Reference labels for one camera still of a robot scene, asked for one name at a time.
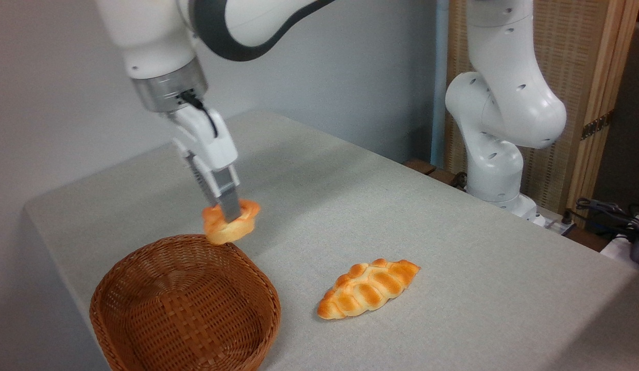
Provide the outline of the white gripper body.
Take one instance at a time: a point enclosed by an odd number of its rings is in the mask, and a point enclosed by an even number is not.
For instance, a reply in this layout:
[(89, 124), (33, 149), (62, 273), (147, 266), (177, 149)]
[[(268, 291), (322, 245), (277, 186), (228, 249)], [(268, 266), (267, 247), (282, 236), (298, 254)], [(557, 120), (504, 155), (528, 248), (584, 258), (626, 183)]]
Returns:
[(183, 107), (169, 113), (172, 140), (181, 157), (194, 153), (207, 171), (220, 171), (237, 160), (235, 143), (214, 109)]

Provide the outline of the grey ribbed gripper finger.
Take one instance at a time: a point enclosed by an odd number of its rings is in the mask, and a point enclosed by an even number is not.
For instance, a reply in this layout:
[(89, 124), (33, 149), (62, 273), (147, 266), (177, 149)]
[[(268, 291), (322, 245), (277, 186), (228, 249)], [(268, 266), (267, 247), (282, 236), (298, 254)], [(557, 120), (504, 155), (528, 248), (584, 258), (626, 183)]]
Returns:
[(180, 139), (173, 138), (173, 143), (181, 160), (191, 169), (192, 175), (210, 207), (218, 205), (221, 194), (213, 172), (202, 160), (201, 156), (184, 145)]
[(219, 171), (211, 171), (211, 185), (214, 197), (218, 202), (226, 223), (231, 223), (241, 216), (237, 188), (240, 184), (234, 165)]

